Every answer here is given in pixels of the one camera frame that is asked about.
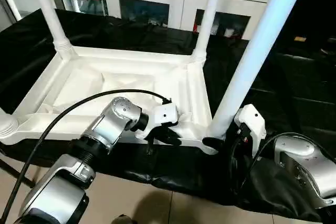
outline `floor tile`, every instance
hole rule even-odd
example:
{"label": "floor tile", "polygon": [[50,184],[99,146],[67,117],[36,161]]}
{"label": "floor tile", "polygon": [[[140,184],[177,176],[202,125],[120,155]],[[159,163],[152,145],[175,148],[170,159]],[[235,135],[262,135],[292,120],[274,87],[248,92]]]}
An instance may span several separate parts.
{"label": "floor tile", "polygon": [[97,174],[87,194],[90,204],[81,224],[110,224],[121,214],[132,217],[138,224],[168,224],[170,191]]}
{"label": "floor tile", "polygon": [[[17,169],[19,172],[22,169],[23,163],[17,160],[8,158],[0,154],[0,158],[8,163],[13,168]],[[27,178],[33,179],[34,177],[42,177],[42,175],[47,171],[46,168],[39,168],[37,166],[30,166],[27,171]],[[5,209],[7,200],[12,192],[16,179],[13,178],[11,175],[7,174],[5,171],[0,169],[0,215],[2,215],[3,210]],[[21,184],[17,197],[13,203],[12,209],[9,213],[8,219],[6,223],[13,224],[14,221],[17,219],[21,204],[25,199],[27,193],[30,191],[30,188],[24,184]]]}
{"label": "floor tile", "polygon": [[313,224],[318,222],[309,222],[303,220],[288,219],[282,216],[273,215],[274,224]]}
{"label": "floor tile", "polygon": [[169,224],[273,224],[272,215],[173,193]]}

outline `black fabric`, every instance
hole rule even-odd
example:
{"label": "black fabric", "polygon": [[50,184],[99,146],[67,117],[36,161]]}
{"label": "black fabric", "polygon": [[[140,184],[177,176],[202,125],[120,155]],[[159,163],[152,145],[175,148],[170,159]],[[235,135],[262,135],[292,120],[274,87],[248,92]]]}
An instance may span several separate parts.
{"label": "black fabric", "polygon": [[[75,46],[114,48],[168,54],[192,53],[197,34],[113,17],[57,11]],[[211,36],[204,77],[214,115],[247,41]],[[12,113],[55,55],[51,35],[38,10],[0,33],[2,62],[0,107]],[[268,133],[296,131],[316,139],[332,155],[336,134],[334,60],[311,52],[309,57],[273,50],[244,104],[252,103],[266,120]],[[36,140],[0,145],[6,155],[25,161]],[[45,141],[33,163],[51,166],[68,149],[67,141]],[[272,160],[262,159],[244,193],[235,197],[227,186],[225,155],[208,156],[197,148],[118,143],[99,172],[207,198],[223,205],[318,221],[296,182]]]}

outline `white plastic tray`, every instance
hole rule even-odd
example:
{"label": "white plastic tray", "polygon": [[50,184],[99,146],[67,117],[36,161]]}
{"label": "white plastic tray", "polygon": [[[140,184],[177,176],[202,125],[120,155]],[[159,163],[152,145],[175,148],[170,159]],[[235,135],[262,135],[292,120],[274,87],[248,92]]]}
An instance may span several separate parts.
{"label": "white plastic tray", "polygon": [[[95,93],[115,89],[144,89],[171,98],[179,111],[179,124],[172,129],[182,136],[182,145],[214,150],[202,144],[211,122],[201,62],[186,63],[190,56],[149,52],[74,47],[78,57],[62,60],[57,53],[13,115],[19,128],[0,139],[15,144],[39,138],[47,125],[64,109]],[[77,138],[116,96],[129,98],[144,112],[161,100],[148,94],[122,93],[90,101],[66,115],[47,139]],[[128,131],[121,142],[146,143]]]}

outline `white cabinet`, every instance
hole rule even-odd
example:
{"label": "white cabinet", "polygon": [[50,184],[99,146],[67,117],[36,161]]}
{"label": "white cabinet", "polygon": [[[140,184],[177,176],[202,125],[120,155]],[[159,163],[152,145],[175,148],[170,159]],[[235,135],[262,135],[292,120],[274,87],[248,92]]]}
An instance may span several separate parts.
{"label": "white cabinet", "polygon": [[127,10],[128,8],[134,8],[133,13],[141,12],[140,14],[150,15],[148,13],[144,13],[146,11],[146,6],[154,5],[156,9],[159,10],[158,16],[160,16],[162,20],[166,20],[168,27],[179,29],[181,26],[184,0],[106,0],[106,1],[110,16],[132,19],[132,17],[129,17],[132,14],[130,14],[131,12],[128,12]]}
{"label": "white cabinet", "polygon": [[[207,0],[106,0],[110,16],[193,31]],[[218,0],[217,34],[251,39],[268,0]]]}
{"label": "white cabinet", "polygon": [[[181,29],[193,31],[201,24],[207,0],[184,0]],[[266,7],[266,3],[248,0],[218,0],[215,26],[226,36],[232,32],[237,37],[250,40]]]}

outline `white plastic stand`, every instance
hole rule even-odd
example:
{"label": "white plastic stand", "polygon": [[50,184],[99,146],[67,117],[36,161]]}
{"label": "white plastic stand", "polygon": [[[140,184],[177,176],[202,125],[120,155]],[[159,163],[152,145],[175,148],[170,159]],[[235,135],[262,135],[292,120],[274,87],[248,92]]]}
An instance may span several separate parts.
{"label": "white plastic stand", "polygon": [[[216,153],[202,143],[211,122],[202,62],[190,62],[191,56],[186,55],[73,47],[49,1],[39,1],[57,53],[13,113],[19,121],[17,130],[0,136],[1,142],[15,144],[25,138],[39,138],[61,111],[95,93],[144,89],[171,98],[177,105],[179,123],[172,129],[181,136],[182,145]],[[115,96],[101,97],[76,108],[55,125],[47,139],[78,138]],[[161,102],[147,94],[120,96],[146,113]],[[119,141],[146,143],[130,131],[124,132]]]}
{"label": "white plastic stand", "polygon": [[[19,122],[17,129],[0,135],[1,142],[15,144],[25,138],[39,138],[61,111],[95,93],[146,89],[171,98],[177,105],[179,124],[172,129],[182,137],[182,145],[214,154],[214,149],[202,144],[202,138],[224,138],[296,0],[269,1],[212,123],[202,67],[217,0],[208,0],[192,56],[73,47],[49,0],[39,1],[57,53],[13,113]],[[160,102],[146,94],[122,96],[147,113]],[[76,108],[56,124],[47,139],[79,137],[114,97],[101,97]],[[146,143],[135,139],[132,132],[125,132],[120,141]]]}
{"label": "white plastic stand", "polygon": [[70,60],[76,56],[72,44],[65,36],[63,28],[58,20],[56,12],[51,5],[50,0],[39,0],[41,9],[49,26],[52,37],[54,38],[55,50],[60,54],[64,60]]}
{"label": "white plastic stand", "polygon": [[14,133],[18,126],[16,118],[0,108],[0,137]]}
{"label": "white plastic stand", "polygon": [[206,60],[206,48],[208,46],[211,28],[216,15],[217,2],[218,0],[208,0],[207,2],[197,44],[191,57],[192,61],[205,62]]}
{"label": "white plastic stand", "polygon": [[296,0],[269,0],[239,62],[207,135],[224,139],[235,114],[260,71]]}

